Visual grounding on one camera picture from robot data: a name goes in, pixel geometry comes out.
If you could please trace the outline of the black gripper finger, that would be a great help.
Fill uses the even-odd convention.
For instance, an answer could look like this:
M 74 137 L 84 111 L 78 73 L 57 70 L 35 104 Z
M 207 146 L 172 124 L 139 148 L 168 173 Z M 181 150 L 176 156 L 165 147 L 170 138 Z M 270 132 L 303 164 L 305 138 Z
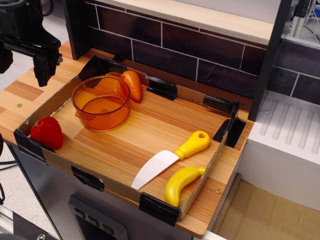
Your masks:
M 36 55 L 33 58 L 34 74 L 40 87 L 45 87 L 56 73 L 56 62 L 47 55 Z
M 13 63 L 13 53 L 11 50 L 0 49 L 0 73 L 5 73 Z

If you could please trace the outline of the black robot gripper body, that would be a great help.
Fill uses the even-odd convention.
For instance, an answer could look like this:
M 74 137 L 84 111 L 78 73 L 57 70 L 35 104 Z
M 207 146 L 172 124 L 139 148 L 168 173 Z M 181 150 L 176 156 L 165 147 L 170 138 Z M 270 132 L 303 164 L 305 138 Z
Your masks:
M 0 48 L 35 57 L 42 53 L 55 61 L 62 62 L 59 53 L 61 42 L 43 27 L 44 17 L 54 11 L 54 2 L 43 12 L 40 0 L 2 0 L 0 2 Z

